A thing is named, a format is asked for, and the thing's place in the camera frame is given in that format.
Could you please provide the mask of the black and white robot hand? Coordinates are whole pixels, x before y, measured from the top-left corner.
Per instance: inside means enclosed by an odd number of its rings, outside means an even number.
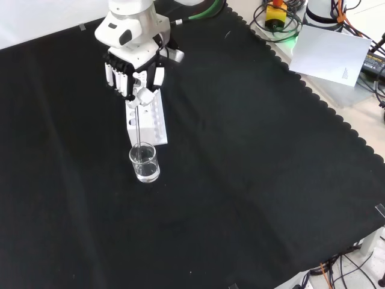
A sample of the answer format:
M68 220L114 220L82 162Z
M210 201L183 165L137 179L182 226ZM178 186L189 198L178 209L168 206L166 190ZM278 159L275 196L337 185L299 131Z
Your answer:
M161 90L165 77L163 58L180 63L184 53L171 45L169 18L154 5L133 15L109 11L95 30L98 41L107 45L106 82L129 108L147 106Z

